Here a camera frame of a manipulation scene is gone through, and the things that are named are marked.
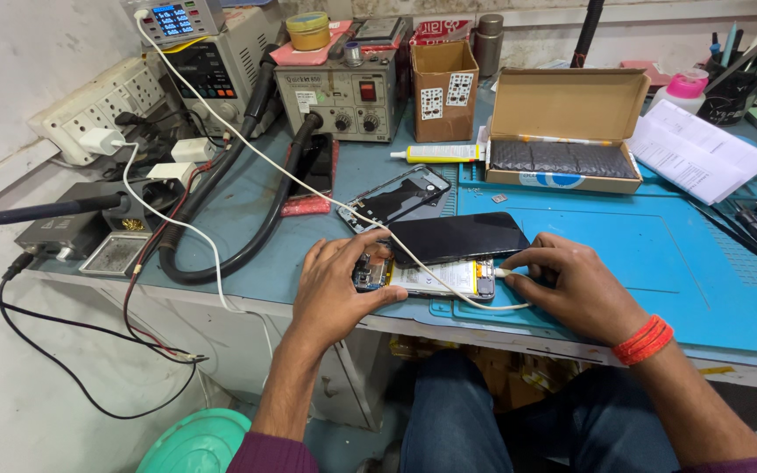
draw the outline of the floor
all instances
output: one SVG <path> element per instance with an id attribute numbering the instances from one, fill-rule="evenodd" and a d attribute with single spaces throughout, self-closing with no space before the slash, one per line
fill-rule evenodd
<path id="1" fill-rule="evenodd" d="M 384 418 L 380 433 L 347 427 L 318 419 L 305 426 L 305 444 L 317 459 L 321 473 L 355 473 L 367 458 L 382 458 L 384 449 L 405 436 L 410 406 L 414 399 L 416 363 L 403 363 L 385 393 Z M 237 402 L 238 412 L 251 420 L 257 407 Z"/>

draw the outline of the purple sleeve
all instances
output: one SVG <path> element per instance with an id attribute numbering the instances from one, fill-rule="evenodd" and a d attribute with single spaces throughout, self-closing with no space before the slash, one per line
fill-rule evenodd
<path id="1" fill-rule="evenodd" d="M 226 473 L 317 473 L 317 462 L 302 442 L 248 432 Z"/>
<path id="2" fill-rule="evenodd" d="M 757 473 L 757 457 L 683 468 L 681 473 Z"/>

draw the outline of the left hand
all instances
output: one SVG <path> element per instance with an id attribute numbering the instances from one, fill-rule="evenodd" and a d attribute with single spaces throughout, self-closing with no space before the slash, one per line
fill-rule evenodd
<path id="1" fill-rule="evenodd" d="M 362 253 L 390 257 L 390 250 L 376 243 L 389 236 L 389 231 L 371 230 L 353 238 L 316 242 L 305 255 L 294 320 L 286 336 L 301 339 L 319 355 L 345 338 L 371 311 L 407 299 L 408 291 L 400 286 L 359 294 L 352 284 L 352 269 Z"/>

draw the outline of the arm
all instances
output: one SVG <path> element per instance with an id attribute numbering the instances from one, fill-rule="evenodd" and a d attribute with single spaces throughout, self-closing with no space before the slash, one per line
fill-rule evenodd
<path id="1" fill-rule="evenodd" d="M 323 353 L 369 312 L 408 297 L 399 286 L 358 294 L 352 284 L 352 269 L 362 253 L 390 256 L 376 243 L 386 237 L 389 231 L 373 230 L 354 238 L 321 240 L 305 255 L 294 319 L 273 355 L 250 433 L 228 471 L 317 471 L 301 442 Z"/>
<path id="2" fill-rule="evenodd" d="M 520 274 L 510 274 L 508 285 L 574 332 L 607 346 L 625 342 L 649 318 L 587 246 L 540 233 L 529 249 L 501 265 L 519 266 L 553 289 Z M 653 400 L 681 466 L 757 457 L 757 435 L 711 389 L 676 341 L 631 370 Z"/>

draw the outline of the metal bottle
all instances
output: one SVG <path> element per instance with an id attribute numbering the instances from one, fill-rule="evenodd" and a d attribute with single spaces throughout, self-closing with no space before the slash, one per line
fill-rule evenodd
<path id="1" fill-rule="evenodd" d="M 501 42 L 504 40 L 504 17 L 486 14 L 478 20 L 472 55 L 478 62 L 478 75 L 487 78 L 498 72 Z"/>

